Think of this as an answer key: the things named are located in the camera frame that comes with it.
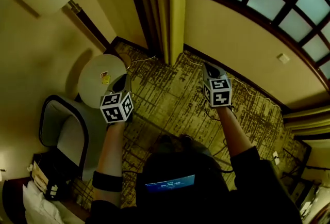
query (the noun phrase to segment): screen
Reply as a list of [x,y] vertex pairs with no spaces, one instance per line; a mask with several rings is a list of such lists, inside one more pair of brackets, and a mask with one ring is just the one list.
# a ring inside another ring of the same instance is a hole
[[177,178],[173,180],[145,184],[148,191],[151,193],[173,190],[181,187],[186,187],[193,185],[195,182],[195,175],[190,175],[188,177]]

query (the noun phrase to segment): yellow curtain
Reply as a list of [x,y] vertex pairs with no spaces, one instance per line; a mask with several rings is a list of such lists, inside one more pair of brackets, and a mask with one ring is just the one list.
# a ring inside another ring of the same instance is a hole
[[174,65],[183,51],[186,0],[142,0],[153,46]]
[[330,133],[330,106],[287,114],[283,118],[284,126],[297,136]]

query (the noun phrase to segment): curtain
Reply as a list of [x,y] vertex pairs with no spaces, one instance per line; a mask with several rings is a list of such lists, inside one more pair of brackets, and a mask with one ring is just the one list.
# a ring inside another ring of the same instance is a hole
[[330,133],[330,106],[283,115],[284,127],[297,136]]
[[183,51],[186,0],[134,0],[150,51],[174,65]]

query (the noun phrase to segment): floor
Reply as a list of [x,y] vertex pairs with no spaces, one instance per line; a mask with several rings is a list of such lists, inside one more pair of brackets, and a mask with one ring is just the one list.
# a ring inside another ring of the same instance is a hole
[[[129,54],[132,61],[148,58],[140,50],[121,42],[116,50]],[[196,64],[203,62],[187,51],[185,54]],[[206,110],[212,118],[204,110],[201,66],[190,63],[181,54],[173,67],[153,58],[133,63],[128,72],[135,113],[133,122],[127,125],[124,133],[123,170],[141,172],[144,162],[163,134],[171,135],[174,140],[180,134],[190,135],[207,146],[212,154],[220,151],[214,156],[215,159],[223,170],[231,170],[221,123],[213,119],[218,118],[217,114],[208,105]],[[277,151],[280,164],[274,164],[274,168],[279,177],[283,171],[291,171],[295,167],[292,155],[302,160],[306,149],[300,142],[293,140],[289,130],[284,129],[280,108],[274,102],[264,100],[252,87],[236,80],[232,80],[232,84],[234,113],[260,156],[272,160],[273,152]],[[235,174],[223,176],[228,188],[235,189]],[[133,173],[124,174],[122,207],[135,205],[135,178]],[[286,186],[291,181],[289,178],[283,179]],[[84,208],[90,208],[93,197],[91,181],[76,179],[72,192],[75,196],[79,194],[79,203]]]

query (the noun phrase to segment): black and white cube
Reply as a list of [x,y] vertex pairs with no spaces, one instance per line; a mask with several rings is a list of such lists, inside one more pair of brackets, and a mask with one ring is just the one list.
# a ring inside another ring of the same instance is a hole
[[211,107],[230,106],[232,103],[232,86],[226,75],[219,79],[205,80],[204,97]]
[[100,109],[107,123],[126,121],[133,110],[130,92],[105,95]]

